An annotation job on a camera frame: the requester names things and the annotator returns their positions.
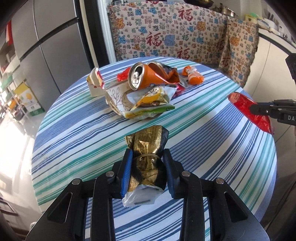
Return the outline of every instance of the kitchen counter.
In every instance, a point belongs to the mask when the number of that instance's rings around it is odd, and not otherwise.
[[[296,44],[289,43],[282,37],[269,32],[268,30],[259,28],[259,36],[276,45],[288,55],[291,53],[296,53]]]

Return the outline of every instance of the patterned cloth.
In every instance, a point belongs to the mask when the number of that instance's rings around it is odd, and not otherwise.
[[[139,58],[100,68],[106,82],[138,61],[159,61],[178,71],[196,66],[205,76],[171,103],[175,109],[152,120],[130,120],[115,114],[104,97],[91,97],[86,76],[66,90],[43,119],[32,158],[32,180],[37,202],[44,211],[74,178],[89,180],[112,168],[126,149],[125,135],[151,125],[169,130],[174,160],[200,178],[224,178],[260,220],[269,204],[276,174],[274,140],[246,119],[227,99],[233,91],[246,94],[223,74],[174,58]],[[182,200],[166,188],[153,205],[123,207],[114,200],[116,239],[123,241],[178,240]],[[209,240],[207,202],[206,240]],[[90,233],[91,199],[86,238]]]
[[[117,60],[171,56],[217,64],[241,87],[258,45],[256,25],[184,3],[110,6],[110,21]]]
[[[244,87],[250,74],[259,41],[255,24],[229,18],[219,68],[222,73]]]

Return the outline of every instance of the metal screw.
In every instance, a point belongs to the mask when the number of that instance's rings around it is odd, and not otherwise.
[[[79,178],[75,178],[72,180],[72,184],[73,185],[78,185],[80,183],[80,179]]]
[[[216,178],[216,183],[218,184],[223,184],[224,183],[224,180],[222,178]]]
[[[182,171],[182,176],[189,177],[190,176],[190,172],[189,171]]]
[[[106,172],[107,177],[113,177],[114,176],[114,171],[108,171]]]

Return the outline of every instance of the gold snack wrapper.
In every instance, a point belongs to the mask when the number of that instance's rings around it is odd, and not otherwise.
[[[133,162],[128,192],[123,204],[128,207],[152,204],[166,186],[166,169],[161,161],[168,140],[163,126],[150,126],[126,136],[133,150]]]

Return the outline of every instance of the orange can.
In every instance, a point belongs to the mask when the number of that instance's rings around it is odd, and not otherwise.
[[[178,70],[176,67],[171,67],[156,61],[150,62],[148,66],[167,82],[171,84],[177,84],[180,82]]]
[[[159,62],[135,63],[128,73],[128,84],[132,90],[144,89],[151,84],[180,83],[177,68]]]
[[[128,73],[128,84],[132,90],[144,89],[150,84],[167,84],[166,80],[155,73],[147,64],[135,63]]]

